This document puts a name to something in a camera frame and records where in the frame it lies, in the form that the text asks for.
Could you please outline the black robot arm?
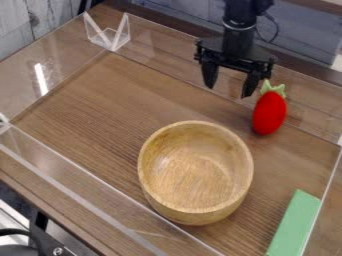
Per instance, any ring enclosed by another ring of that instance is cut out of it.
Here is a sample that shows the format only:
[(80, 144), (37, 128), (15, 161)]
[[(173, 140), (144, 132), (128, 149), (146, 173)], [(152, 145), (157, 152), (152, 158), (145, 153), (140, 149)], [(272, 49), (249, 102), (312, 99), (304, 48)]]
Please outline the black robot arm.
[(257, 17), (272, 5), (273, 0), (225, 0), (222, 35), (194, 42), (193, 59), (200, 64), (206, 88), (214, 86), (220, 67), (247, 74), (241, 98), (253, 94), (260, 80), (271, 78), (276, 57), (255, 43), (253, 34)]

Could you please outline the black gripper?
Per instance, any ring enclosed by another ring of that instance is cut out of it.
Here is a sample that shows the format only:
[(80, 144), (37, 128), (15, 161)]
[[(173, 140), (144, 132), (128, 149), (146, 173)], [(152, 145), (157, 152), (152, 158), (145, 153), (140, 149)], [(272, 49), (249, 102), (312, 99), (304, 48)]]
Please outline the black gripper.
[(194, 42), (193, 58), (201, 66), (205, 87), (213, 88), (220, 67), (243, 72), (247, 78), (241, 98), (252, 95), (260, 78), (271, 77), (276, 61), (275, 56), (255, 44), (253, 34), (253, 27), (245, 30), (225, 28), (220, 36), (202, 37)]

